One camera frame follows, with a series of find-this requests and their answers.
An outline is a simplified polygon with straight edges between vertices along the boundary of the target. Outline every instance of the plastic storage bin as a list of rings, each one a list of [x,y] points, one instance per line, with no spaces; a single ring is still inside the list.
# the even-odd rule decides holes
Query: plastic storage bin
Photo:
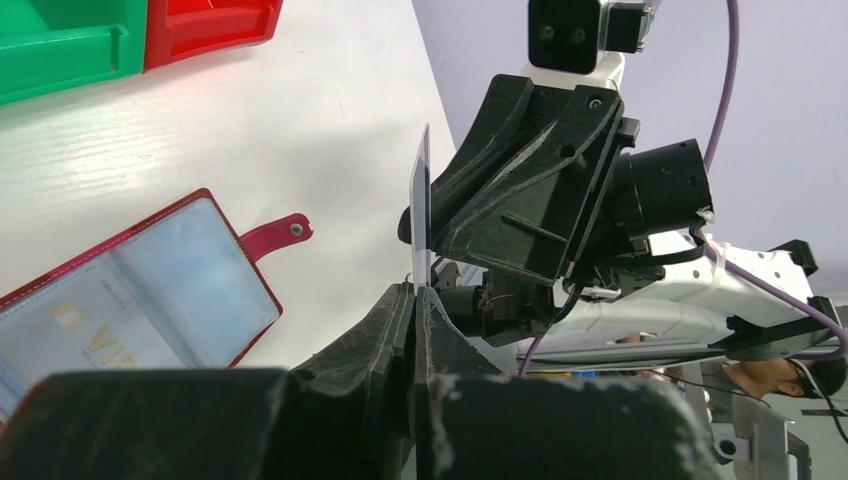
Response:
[[[0,105],[140,73],[147,0],[0,0]]]
[[[282,0],[149,0],[144,70],[274,36]]]

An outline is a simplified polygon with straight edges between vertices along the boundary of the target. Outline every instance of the wall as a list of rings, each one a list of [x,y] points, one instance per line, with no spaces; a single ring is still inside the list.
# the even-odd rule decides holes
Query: wall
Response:
[[[413,3],[458,145],[492,76],[527,63],[526,0]],[[816,293],[848,303],[848,3],[740,3],[739,71],[711,173],[718,222],[710,231],[748,249],[807,240],[821,266],[811,279]],[[726,11],[721,0],[663,2],[622,85],[627,115],[642,121],[637,150],[693,137],[706,147],[724,75]],[[800,417],[807,402],[822,408],[772,403],[800,419],[791,430],[812,446],[815,478],[842,478],[848,459],[836,452],[845,446],[831,420]]]

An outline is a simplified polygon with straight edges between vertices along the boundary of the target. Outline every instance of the camera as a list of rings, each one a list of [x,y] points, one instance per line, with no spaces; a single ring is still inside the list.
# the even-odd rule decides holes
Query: camera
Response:
[[[530,0],[530,63],[588,75],[608,52],[641,51],[653,18],[654,9],[646,3]]]

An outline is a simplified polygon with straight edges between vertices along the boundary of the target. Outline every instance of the card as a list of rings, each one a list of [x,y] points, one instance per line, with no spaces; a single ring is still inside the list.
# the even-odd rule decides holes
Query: card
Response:
[[[23,394],[57,371],[183,366],[115,272],[101,255],[0,313],[9,389]]]

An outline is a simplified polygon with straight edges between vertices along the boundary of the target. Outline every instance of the card holder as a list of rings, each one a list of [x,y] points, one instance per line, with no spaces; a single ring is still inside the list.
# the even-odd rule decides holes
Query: card holder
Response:
[[[234,365],[282,314],[256,262],[311,236],[239,238],[201,189],[0,298],[0,411],[60,371]]]

